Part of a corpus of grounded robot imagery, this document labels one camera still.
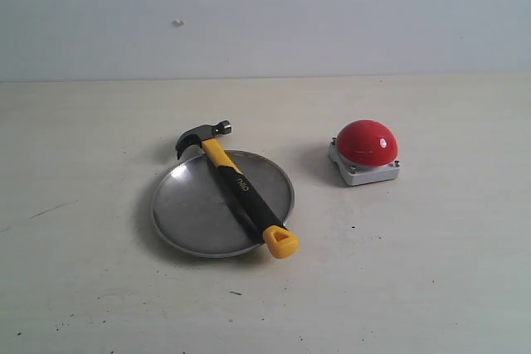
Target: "round metal tray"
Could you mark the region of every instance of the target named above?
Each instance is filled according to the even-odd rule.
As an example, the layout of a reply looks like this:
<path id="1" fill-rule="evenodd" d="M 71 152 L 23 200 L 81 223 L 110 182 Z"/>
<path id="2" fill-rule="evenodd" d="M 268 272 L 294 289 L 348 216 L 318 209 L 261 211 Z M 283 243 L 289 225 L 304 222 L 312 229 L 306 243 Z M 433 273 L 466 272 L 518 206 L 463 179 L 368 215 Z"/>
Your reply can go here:
<path id="1" fill-rule="evenodd" d="M 227 154 L 285 224 L 295 193 L 284 171 L 255 153 Z M 158 234 L 190 255 L 231 257 L 264 243 L 205 154 L 179 164 L 161 181 L 153 195 L 151 214 Z"/>

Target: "red button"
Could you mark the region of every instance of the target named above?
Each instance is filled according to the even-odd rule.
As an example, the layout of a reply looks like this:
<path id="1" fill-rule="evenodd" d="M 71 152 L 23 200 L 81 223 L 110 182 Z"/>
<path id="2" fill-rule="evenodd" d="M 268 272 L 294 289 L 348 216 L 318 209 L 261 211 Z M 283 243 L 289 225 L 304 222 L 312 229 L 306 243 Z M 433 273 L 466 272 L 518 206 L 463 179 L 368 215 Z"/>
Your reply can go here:
<path id="1" fill-rule="evenodd" d="M 345 126 L 336 138 L 341 155 L 364 166 L 382 166 L 394 161 L 398 144 L 391 130 L 375 120 L 357 120 Z"/>

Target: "white table surface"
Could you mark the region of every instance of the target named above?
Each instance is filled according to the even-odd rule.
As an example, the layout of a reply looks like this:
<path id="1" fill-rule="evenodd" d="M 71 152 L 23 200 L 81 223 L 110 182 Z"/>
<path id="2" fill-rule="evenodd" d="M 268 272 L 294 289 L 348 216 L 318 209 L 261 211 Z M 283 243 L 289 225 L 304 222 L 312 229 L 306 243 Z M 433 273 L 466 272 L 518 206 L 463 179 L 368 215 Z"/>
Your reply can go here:
<path id="1" fill-rule="evenodd" d="M 153 234 L 178 135 L 222 119 L 289 174 L 293 257 Z M 355 119 L 397 180 L 344 186 Z M 529 353 L 530 131 L 531 74 L 1 84 L 0 352 Z"/>

